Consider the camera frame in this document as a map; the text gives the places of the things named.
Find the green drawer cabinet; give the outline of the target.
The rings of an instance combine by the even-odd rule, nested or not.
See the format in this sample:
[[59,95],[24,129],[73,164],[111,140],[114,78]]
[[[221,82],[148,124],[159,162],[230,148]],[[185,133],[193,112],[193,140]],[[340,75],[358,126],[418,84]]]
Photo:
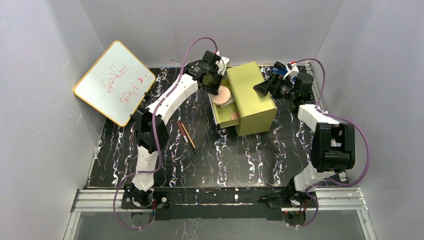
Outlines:
[[[277,106],[270,94],[262,95],[253,89],[264,81],[255,61],[229,68],[221,86],[229,88],[234,102],[221,108],[209,96],[215,124],[220,128],[234,126],[239,136],[268,132],[277,114]],[[231,120],[235,112],[239,113],[239,120]]]

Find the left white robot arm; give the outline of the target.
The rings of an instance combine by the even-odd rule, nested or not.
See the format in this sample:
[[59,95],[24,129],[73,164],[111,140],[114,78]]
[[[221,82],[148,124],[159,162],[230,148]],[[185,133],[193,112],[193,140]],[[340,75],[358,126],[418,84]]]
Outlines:
[[184,66],[177,80],[155,102],[139,107],[131,116],[137,144],[136,170],[123,189],[127,198],[142,208],[152,205],[154,174],[162,165],[162,151],[169,140],[167,124],[181,104],[197,90],[217,95],[230,63],[219,51],[207,50],[202,59]]

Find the large round pink compact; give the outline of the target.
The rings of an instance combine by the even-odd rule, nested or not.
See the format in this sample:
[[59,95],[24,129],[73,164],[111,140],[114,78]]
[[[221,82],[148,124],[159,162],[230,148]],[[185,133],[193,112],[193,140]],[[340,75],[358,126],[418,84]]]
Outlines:
[[224,108],[234,102],[231,91],[226,86],[218,88],[217,95],[210,95],[212,102],[220,108]]

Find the small round pink compact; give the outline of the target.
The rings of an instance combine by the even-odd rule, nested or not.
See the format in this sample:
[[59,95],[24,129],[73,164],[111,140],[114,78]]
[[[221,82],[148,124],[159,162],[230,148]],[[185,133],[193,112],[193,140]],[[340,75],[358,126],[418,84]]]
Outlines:
[[239,115],[239,113],[238,113],[238,112],[234,112],[234,113],[230,116],[230,119],[231,119],[232,121],[238,121],[238,120],[240,119],[240,115]]

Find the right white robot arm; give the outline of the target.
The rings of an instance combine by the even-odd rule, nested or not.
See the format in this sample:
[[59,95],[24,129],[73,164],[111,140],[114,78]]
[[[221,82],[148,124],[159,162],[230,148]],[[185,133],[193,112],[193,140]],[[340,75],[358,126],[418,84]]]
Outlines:
[[350,123],[340,123],[312,100],[312,75],[300,72],[295,82],[291,75],[273,73],[253,89],[262,95],[290,101],[291,112],[313,131],[310,162],[301,173],[294,176],[283,191],[270,195],[275,201],[285,201],[298,206],[310,199],[310,193],[322,181],[352,169],[355,165],[355,128]]

